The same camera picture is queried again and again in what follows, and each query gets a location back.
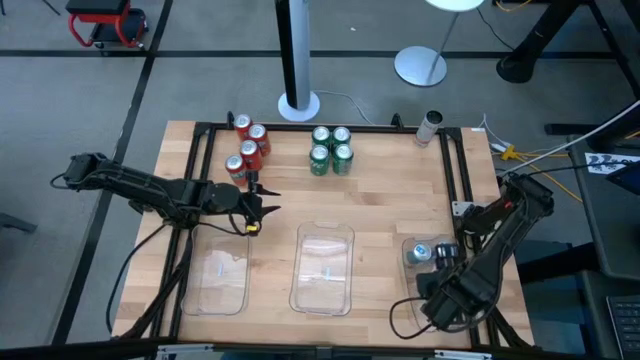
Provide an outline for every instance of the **red soda can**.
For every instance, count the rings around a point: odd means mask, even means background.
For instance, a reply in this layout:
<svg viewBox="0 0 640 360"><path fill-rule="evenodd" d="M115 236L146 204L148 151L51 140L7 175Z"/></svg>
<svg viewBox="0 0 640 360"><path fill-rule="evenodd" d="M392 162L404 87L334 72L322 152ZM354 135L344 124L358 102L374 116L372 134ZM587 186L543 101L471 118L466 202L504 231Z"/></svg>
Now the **red soda can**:
<svg viewBox="0 0 640 360"><path fill-rule="evenodd" d="M247 169L262 169L262 154L260 153L260 148L255 141L243 141L242 145L240 145L240 155L242 155L242 159L244 159L245 164L247 164Z"/></svg>
<svg viewBox="0 0 640 360"><path fill-rule="evenodd" d="M236 128L236 132L238 133L238 137L240 141L245 141L249 138L249 129L253 125L253 121L249 115L238 115L238 117L233 121L233 127Z"/></svg>
<svg viewBox="0 0 640 360"><path fill-rule="evenodd" d="M260 124L251 126L248 139L258 144L262 156L267 156L271 153L271 142L269 142L269 135L267 135L267 129L264 126Z"/></svg>
<svg viewBox="0 0 640 360"><path fill-rule="evenodd" d="M225 161L225 167L231 176L231 180L238 185L244 186L247 184L247 167L240 155L231 155Z"/></svg>

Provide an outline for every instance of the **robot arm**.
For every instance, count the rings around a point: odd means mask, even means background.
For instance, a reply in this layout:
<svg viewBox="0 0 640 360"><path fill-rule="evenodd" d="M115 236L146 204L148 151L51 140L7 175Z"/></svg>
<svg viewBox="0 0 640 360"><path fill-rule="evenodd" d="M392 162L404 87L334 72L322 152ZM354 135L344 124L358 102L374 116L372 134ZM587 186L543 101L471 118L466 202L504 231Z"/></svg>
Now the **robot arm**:
<svg viewBox="0 0 640 360"><path fill-rule="evenodd" d="M552 192L530 176L511 175L504 188L500 199L468 208L457 224L467 233L488 235L502 221L486 246L453 267L416 276L420 296L427 300L421 311L437 329L469 327L450 327L460 315L471 321L483 312L486 318L500 296L503 265L531 227L553 213Z"/></svg>
<svg viewBox="0 0 640 360"><path fill-rule="evenodd" d="M279 195L257 184L257 173L249 173L249 191L230 184L202 180L167 180L118 164L100 153L73 156L62 174L72 190L107 190L129 199L136 211L153 209L171 225L189 229L197 225L196 215L242 215L247 232L256 235L262 217L279 206L262 207L258 195Z"/></svg>

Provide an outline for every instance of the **clear plastic container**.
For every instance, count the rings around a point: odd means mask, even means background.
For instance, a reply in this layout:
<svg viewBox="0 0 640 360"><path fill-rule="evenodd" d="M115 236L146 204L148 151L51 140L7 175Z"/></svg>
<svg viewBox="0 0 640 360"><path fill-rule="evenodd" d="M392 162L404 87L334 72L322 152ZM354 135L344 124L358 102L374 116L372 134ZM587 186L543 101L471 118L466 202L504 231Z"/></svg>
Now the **clear plastic container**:
<svg viewBox="0 0 640 360"><path fill-rule="evenodd" d="M407 297L419 297L418 287L416 285L416 275L432 273L436 269L436 245L441 243L455 243L450 236L431 236L431 237L412 237L406 239L402 243L402 260L400 267L404 274L406 285L405 291ZM416 246L422 245L429 249L430 257L427 259L426 255L416 250ZM411 301L411 311L413 313L413 320L416 329L422 329L429 324L427 317L420 311L420 307L424 304L423 301ZM428 332L436 331L435 328L430 328Z"/></svg>
<svg viewBox="0 0 640 360"><path fill-rule="evenodd" d="M355 234L347 225L307 222L298 245L289 304L295 311L342 316L351 310Z"/></svg>
<svg viewBox="0 0 640 360"><path fill-rule="evenodd" d="M192 316L238 314L249 292L249 237L202 225L196 231L182 310Z"/></svg>

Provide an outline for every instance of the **red chair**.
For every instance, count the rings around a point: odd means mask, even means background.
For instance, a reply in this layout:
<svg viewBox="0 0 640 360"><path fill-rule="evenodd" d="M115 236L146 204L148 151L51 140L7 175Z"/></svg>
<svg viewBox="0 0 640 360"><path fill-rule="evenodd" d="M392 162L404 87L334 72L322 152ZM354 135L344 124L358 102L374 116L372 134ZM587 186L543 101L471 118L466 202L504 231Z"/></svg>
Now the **red chair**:
<svg viewBox="0 0 640 360"><path fill-rule="evenodd" d="M141 37L149 31L146 16L141 9L132 9L129 0L69 0L66 9L71 14L69 30L82 46L95 44L102 49L105 43L122 43L144 49ZM76 18L96 24L87 41L74 28Z"/></svg>

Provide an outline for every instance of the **green soda can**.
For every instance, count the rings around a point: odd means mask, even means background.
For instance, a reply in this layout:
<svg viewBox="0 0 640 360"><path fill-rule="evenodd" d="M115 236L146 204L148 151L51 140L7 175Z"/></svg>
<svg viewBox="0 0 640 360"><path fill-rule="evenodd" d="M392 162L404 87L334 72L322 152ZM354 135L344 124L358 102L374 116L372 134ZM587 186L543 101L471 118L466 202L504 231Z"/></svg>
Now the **green soda can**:
<svg viewBox="0 0 640 360"><path fill-rule="evenodd" d="M331 141L333 149L336 149L338 146L346 144L349 145L351 142L351 132L344 126L339 126L335 130L333 130L333 134L331 135Z"/></svg>
<svg viewBox="0 0 640 360"><path fill-rule="evenodd" d="M311 147L322 145L329 149L331 147L331 132L324 126L318 126L311 133Z"/></svg>
<svg viewBox="0 0 640 360"><path fill-rule="evenodd" d="M316 176L326 175L329 171L329 149L324 145L315 145L309 153L311 173Z"/></svg>
<svg viewBox="0 0 640 360"><path fill-rule="evenodd" d="M353 150L347 144L338 145L333 153L333 172L337 175L348 175L353 164Z"/></svg>

